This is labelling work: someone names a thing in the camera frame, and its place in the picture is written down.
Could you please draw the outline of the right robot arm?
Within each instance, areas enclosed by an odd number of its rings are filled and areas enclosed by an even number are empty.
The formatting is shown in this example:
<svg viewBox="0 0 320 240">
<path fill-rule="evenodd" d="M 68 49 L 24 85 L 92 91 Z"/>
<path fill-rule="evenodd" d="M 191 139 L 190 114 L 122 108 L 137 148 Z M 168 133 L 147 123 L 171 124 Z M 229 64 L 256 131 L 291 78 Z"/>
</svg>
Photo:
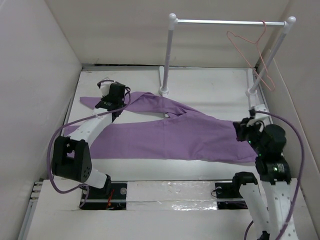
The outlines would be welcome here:
<svg viewBox="0 0 320 240">
<path fill-rule="evenodd" d="M 246 203 L 257 239 L 298 239 L 291 210 L 292 176 L 282 155 L 287 142 L 285 130 L 252 118 L 234 122 L 233 126 L 236 139 L 248 142 L 257 154 L 255 168 L 259 177 L 242 171 L 234 175 L 231 184 L 232 193 Z"/>
</svg>

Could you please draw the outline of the purple trousers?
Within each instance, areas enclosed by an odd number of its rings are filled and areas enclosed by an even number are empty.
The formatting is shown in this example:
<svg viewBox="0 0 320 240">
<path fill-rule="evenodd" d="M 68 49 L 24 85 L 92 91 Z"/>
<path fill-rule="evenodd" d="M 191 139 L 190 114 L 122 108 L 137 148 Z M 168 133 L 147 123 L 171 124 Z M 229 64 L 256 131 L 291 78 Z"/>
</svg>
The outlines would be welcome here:
<svg viewBox="0 0 320 240">
<path fill-rule="evenodd" d="M 133 113 L 168 114 L 160 120 L 112 123 L 90 147 L 93 159 L 201 160 L 229 164 L 255 161 L 256 153 L 237 141 L 233 123 L 180 102 L 136 91 L 125 98 Z"/>
</svg>

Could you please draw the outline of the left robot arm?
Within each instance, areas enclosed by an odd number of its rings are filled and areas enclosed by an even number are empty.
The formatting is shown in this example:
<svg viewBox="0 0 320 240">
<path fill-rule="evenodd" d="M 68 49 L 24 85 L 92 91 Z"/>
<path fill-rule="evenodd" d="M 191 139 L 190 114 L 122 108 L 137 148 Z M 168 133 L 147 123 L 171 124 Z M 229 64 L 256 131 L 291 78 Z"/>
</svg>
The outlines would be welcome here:
<svg viewBox="0 0 320 240">
<path fill-rule="evenodd" d="M 63 126 L 82 123 L 67 136 L 54 136 L 48 148 L 48 171 L 53 176 L 80 183 L 81 187 L 94 188 L 100 198 L 111 194 L 110 177 L 92 165 L 90 147 L 102 131 L 111 125 L 129 105 L 131 89 L 122 83 L 106 80 L 97 84 L 102 98 L 93 107 L 92 115 Z"/>
</svg>

